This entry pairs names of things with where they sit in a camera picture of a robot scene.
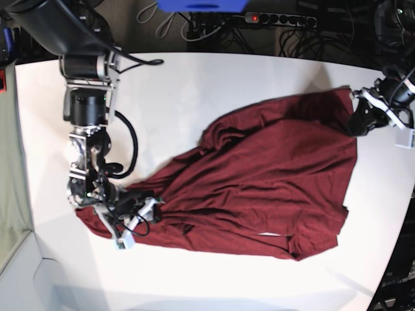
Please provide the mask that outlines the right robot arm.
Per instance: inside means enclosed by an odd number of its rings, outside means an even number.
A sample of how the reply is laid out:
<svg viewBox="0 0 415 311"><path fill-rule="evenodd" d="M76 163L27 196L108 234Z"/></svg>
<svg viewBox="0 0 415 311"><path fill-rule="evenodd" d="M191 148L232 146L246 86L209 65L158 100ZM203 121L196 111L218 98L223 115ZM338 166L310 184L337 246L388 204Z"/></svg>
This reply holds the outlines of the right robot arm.
<svg viewBox="0 0 415 311"><path fill-rule="evenodd" d="M105 160L112 146L107 126L121 118L115 101L123 52L94 33L70 1L7 1L5 11L59 58L65 78L62 115L73 128L68 141L70 204L76 210L91 207L119 249L132 247L136 227L157 222L159 216L152 193L114 184L135 166Z"/></svg>

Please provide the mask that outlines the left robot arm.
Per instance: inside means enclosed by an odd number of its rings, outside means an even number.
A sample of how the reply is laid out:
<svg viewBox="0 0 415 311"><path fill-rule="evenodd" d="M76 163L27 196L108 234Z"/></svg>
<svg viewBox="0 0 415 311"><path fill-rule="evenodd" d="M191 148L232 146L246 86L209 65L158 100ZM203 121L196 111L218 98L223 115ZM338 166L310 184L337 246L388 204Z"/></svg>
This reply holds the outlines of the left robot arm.
<svg viewBox="0 0 415 311"><path fill-rule="evenodd" d="M374 1L373 35L382 78L352 92L358 99L348 120L348 134L362 137L376 128L394 126L414 133L414 1Z"/></svg>

